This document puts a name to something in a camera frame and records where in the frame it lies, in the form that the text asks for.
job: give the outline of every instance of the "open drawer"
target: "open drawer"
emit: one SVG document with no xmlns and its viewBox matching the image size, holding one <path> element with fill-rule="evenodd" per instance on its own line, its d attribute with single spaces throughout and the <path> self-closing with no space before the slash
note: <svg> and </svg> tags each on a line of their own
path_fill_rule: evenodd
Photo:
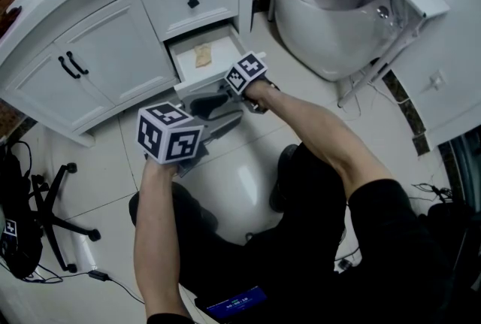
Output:
<svg viewBox="0 0 481 324">
<path fill-rule="evenodd" d="M 210 45 L 212 62 L 196 68 L 194 48 L 202 44 Z M 174 87 L 180 99 L 200 92 L 216 92 L 222 85 L 226 85 L 225 73 L 247 52 L 239 34 L 231 25 L 183 39 L 168 48 L 181 81 Z"/>
</svg>

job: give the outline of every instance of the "toilet flush button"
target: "toilet flush button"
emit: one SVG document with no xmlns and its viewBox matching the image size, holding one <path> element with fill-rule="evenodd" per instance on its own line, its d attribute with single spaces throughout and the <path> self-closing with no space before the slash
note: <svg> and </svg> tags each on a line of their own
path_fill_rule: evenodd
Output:
<svg viewBox="0 0 481 324">
<path fill-rule="evenodd" d="M 389 10 L 386 6 L 379 6 L 377 8 L 377 14 L 384 20 L 389 18 Z"/>
</svg>

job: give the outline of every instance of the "person's leg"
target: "person's leg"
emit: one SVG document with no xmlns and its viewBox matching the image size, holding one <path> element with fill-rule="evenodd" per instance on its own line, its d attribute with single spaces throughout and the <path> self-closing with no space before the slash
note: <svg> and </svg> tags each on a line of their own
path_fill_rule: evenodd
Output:
<svg viewBox="0 0 481 324">
<path fill-rule="evenodd" d="M 337 172 L 303 144 L 280 175 L 279 188 L 286 197 L 282 220 L 255 235 L 247 249 L 259 262 L 256 276 L 268 294 L 302 300 L 332 281 L 346 198 Z"/>
<path fill-rule="evenodd" d="M 230 243 L 214 232 L 210 212 L 201 208 L 180 184 L 172 184 L 174 214 L 180 248 L 180 284 L 198 297 L 233 296 L 252 287 L 244 273 L 244 247 Z M 129 203 L 136 223 L 138 194 Z"/>
</svg>

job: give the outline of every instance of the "beige cloth in drawer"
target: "beige cloth in drawer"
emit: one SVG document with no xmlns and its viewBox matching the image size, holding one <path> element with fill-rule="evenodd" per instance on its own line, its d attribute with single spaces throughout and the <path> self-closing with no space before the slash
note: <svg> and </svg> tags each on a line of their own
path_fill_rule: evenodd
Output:
<svg viewBox="0 0 481 324">
<path fill-rule="evenodd" d="M 195 67 L 203 68 L 212 62 L 212 53 L 210 44 L 202 44 L 194 47 L 195 51 Z"/>
</svg>

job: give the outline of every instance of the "black sleeve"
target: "black sleeve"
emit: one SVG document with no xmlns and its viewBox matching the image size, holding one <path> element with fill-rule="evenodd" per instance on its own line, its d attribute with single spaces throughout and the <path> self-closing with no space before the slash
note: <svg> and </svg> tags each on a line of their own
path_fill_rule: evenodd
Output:
<svg viewBox="0 0 481 324">
<path fill-rule="evenodd" d="M 191 319 L 172 313 L 160 313 L 149 317 L 147 324 L 192 324 Z"/>
<path fill-rule="evenodd" d="M 399 321 L 439 321 L 449 302 L 451 267 L 401 185 L 393 180 L 364 185 L 349 207 L 362 253 L 353 287 L 365 294 L 363 308 L 373 308 L 375 301 L 374 309 L 383 307 Z"/>
</svg>

